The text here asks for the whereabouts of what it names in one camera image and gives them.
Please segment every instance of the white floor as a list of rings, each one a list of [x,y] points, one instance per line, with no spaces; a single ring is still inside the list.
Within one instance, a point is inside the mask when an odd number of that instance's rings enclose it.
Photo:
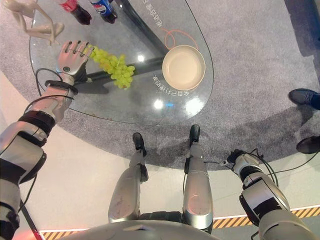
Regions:
[[[15,122],[27,104],[0,72],[0,131]],[[52,130],[44,150],[47,160],[26,204],[37,228],[90,228],[107,223],[115,184],[128,167],[129,160],[90,145],[59,126]],[[310,157],[297,153],[273,161],[271,165],[275,171],[288,169]],[[141,185],[141,212],[181,211],[183,170],[153,165],[147,165],[147,169],[149,181]],[[319,171],[320,155],[297,170],[278,174],[280,189],[291,208],[320,203]],[[237,176],[230,170],[210,171],[209,176],[214,216],[245,214],[239,203],[242,183]],[[30,182],[21,185],[22,199],[29,186]]]

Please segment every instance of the coca-cola bottle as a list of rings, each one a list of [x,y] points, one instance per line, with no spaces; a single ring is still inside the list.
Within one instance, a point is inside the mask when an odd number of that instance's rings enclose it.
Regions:
[[[82,25],[90,25],[91,15],[84,10],[77,0],[55,0],[63,9],[71,13]]]

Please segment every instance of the robotic arm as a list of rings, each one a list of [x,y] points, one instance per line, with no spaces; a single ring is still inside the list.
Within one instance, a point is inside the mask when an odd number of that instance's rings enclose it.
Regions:
[[[84,54],[87,45],[86,41],[63,45],[56,68],[61,81],[47,81],[43,96],[0,135],[0,239],[12,239],[19,227],[19,184],[34,178],[46,161],[41,147],[78,93],[75,80],[86,77],[86,63],[93,51],[90,48]]]
[[[242,150],[227,158],[243,183],[240,203],[249,220],[259,227],[261,240],[317,240],[306,225],[290,212],[285,195],[263,173],[259,160]]]

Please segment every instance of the soda bottle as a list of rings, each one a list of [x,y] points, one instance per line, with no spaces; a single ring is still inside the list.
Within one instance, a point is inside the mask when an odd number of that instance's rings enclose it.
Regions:
[[[117,13],[110,4],[109,0],[89,0],[94,9],[100,14],[103,20],[114,24],[117,18]]]
[[[90,25],[91,15],[84,10],[77,0],[55,0],[63,9],[71,13],[82,25]]]

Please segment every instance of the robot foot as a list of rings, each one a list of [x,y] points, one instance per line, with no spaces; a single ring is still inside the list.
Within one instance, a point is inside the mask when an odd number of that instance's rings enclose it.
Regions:
[[[140,150],[140,153],[142,151],[143,156],[145,157],[147,155],[147,151],[145,149],[145,142],[144,142],[144,139],[142,138],[141,134],[139,132],[135,132],[132,135],[132,138],[133,138],[133,142],[135,145],[135,149]]]
[[[189,148],[191,148],[192,144],[194,142],[198,143],[199,142],[199,136],[200,136],[200,127],[197,124],[194,124],[190,128],[190,135],[189,135]]]

